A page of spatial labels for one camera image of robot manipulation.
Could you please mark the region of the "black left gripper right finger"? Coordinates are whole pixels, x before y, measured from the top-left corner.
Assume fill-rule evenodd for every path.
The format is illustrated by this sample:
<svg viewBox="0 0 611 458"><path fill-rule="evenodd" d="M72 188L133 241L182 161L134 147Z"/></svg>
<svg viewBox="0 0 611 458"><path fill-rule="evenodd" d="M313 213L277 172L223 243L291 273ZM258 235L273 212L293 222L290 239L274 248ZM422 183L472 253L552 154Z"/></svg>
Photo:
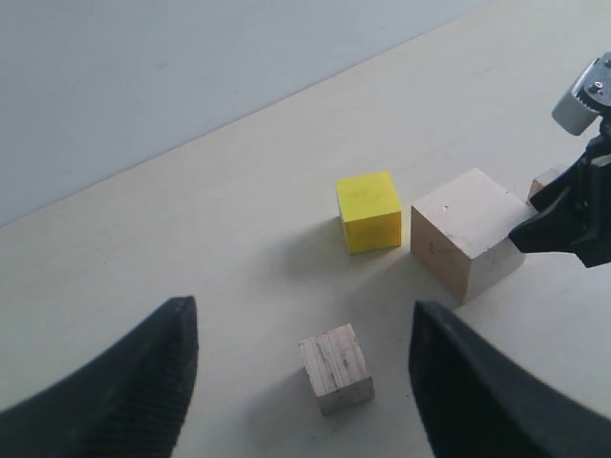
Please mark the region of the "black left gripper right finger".
<svg viewBox="0 0 611 458"><path fill-rule="evenodd" d="M608 418L513 362L435 301L417 301L408 371L436 457L607 457Z"/></svg>

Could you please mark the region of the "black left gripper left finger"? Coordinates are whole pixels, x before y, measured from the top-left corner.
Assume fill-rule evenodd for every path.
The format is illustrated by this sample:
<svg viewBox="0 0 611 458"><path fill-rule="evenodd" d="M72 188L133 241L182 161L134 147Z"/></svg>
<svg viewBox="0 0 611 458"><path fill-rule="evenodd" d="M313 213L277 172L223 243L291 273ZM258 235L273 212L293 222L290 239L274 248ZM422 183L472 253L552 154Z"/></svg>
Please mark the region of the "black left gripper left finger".
<svg viewBox="0 0 611 458"><path fill-rule="evenodd" d="M169 457L197 380L194 297L159 306L63 380L1 413L4 457Z"/></svg>

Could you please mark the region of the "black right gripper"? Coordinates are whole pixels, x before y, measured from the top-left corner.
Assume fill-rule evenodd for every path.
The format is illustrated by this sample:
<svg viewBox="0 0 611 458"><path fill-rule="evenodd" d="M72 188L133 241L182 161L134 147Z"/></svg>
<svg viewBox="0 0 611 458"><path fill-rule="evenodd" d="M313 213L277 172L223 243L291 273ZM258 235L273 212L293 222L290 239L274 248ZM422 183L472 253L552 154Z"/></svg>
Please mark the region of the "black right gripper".
<svg viewBox="0 0 611 458"><path fill-rule="evenodd" d="M610 120L600 122L581 156L531 198L537 214L519 223L508 238L525 254L575 255L586 268L610 263L610 231L601 227L608 200Z"/></svg>

